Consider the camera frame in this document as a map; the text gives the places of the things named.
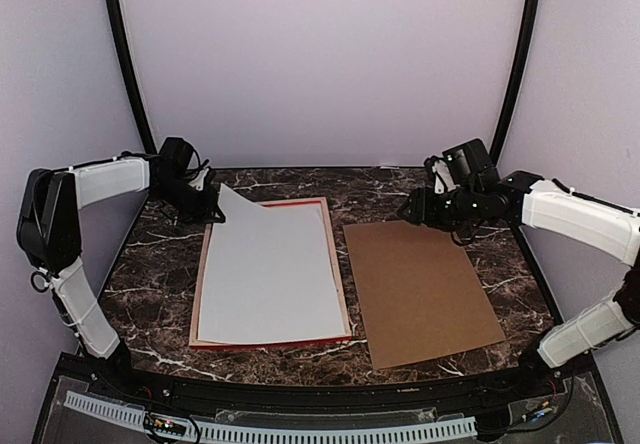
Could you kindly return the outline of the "brown cardboard backing board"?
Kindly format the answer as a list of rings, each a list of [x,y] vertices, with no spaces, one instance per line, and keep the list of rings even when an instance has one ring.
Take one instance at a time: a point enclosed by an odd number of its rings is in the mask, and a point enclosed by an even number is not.
[[[466,252],[404,221],[344,228],[372,365],[386,369],[504,341]]]

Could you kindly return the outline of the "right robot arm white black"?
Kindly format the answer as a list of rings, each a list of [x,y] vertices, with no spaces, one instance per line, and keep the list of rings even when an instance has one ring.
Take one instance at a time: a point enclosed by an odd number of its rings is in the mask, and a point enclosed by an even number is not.
[[[412,190],[398,210],[405,222],[446,232],[457,245],[465,246],[481,226],[502,220],[567,237],[628,268],[618,290],[553,327],[522,355],[523,366],[510,377],[517,396],[534,396],[547,384],[549,369],[638,330],[638,210],[527,171],[502,177],[480,139],[427,158],[424,168],[425,185]]]

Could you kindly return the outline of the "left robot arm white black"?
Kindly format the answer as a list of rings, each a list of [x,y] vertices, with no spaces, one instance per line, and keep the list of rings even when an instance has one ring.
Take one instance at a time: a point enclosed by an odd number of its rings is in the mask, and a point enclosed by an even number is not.
[[[27,179],[16,240],[34,271],[33,288],[51,293],[64,323],[94,358],[109,360],[124,346],[99,307],[82,261],[79,213],[125,194],[147,192],[172,206],[186,223],[222,223],[215,170],[182,138],[167,138],[156,154],[118,156],[58,169],[38,168]]]

